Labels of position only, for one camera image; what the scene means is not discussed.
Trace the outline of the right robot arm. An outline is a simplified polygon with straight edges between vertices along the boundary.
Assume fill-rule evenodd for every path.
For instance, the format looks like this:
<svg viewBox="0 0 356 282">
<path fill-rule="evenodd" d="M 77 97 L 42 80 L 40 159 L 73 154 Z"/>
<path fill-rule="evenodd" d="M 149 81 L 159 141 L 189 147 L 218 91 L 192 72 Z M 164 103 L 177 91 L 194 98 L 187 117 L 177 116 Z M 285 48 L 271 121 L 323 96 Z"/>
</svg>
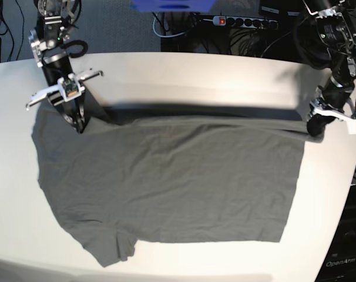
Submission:
<svg viewBox="0 0 356 282">
<path fill-rule="evenodd" d="M 70 39 L 70 33 L 77 28 L 82 2 L 55 0 L 34 3 L 38 18 L 28 40 L 48 87 L 32 95 L 26 109 L 46 100 L 68 124 L 82 133 L 89 121 L 85 116 L 84 82 L 103 76 L 101 70 L 92 69 L 75 73 L 70 63 L 70 59 L 80 58 L 88 51 L 85 41 Z"/>
</svg>

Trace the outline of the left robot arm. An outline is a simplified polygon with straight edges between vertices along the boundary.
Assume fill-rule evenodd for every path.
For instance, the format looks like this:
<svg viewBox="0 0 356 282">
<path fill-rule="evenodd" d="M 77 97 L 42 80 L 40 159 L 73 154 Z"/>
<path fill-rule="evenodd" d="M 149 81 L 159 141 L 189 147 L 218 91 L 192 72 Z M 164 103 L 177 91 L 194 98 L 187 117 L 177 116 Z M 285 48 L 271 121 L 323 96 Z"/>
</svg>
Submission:
<svg viewBox="0 0 356 282">
<path fill-rule="evenodd" d="M 294 20 L 292 38 L 302 62 L 313 69 L 330 69 L 324 86 L 310 102 L 307 132 L 321 137 L 336 119 L 356 134 L 356 23 L 346 1 L 304 1 L 305 10 Z"/>
</svg>

